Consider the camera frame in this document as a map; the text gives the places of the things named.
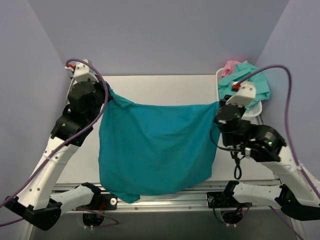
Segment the teal t shirt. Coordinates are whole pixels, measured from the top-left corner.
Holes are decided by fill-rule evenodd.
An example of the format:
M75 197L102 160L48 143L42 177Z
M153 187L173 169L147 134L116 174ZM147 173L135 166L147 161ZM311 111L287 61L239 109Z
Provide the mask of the teal t shirt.
M100 184L127 203L174 194L212 175L218 102L139 104L115 92L99 127Z

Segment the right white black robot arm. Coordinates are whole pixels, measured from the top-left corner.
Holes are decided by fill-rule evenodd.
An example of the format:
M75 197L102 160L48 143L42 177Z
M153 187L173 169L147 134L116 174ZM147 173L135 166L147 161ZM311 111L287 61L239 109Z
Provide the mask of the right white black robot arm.
M238 155L243 155L271 170L282 183L272 186L245 184L237 176L227 183L222 193L223 203L230 207L236 203L270 206L295 220L319 220L320 199L315 190L320 183L314 180L314 187L311 187L284 138L268 125L243 120L245 108L228 105L230 98L226 95L219 101L214 118L222 135L222 149L230 152L237 168L242 160Z

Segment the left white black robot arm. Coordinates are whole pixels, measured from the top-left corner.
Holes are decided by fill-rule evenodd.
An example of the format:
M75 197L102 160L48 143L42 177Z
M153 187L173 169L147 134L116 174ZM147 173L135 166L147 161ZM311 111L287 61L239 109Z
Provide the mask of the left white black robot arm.
M101 189L85 182L74 189L53 194L65 166L82 146L112 99L102 77L76 81L67 95L68 104L50 133L46 149L26 183L2 203L33 226L47 231L62 214L86 207L95 210L103 202Z

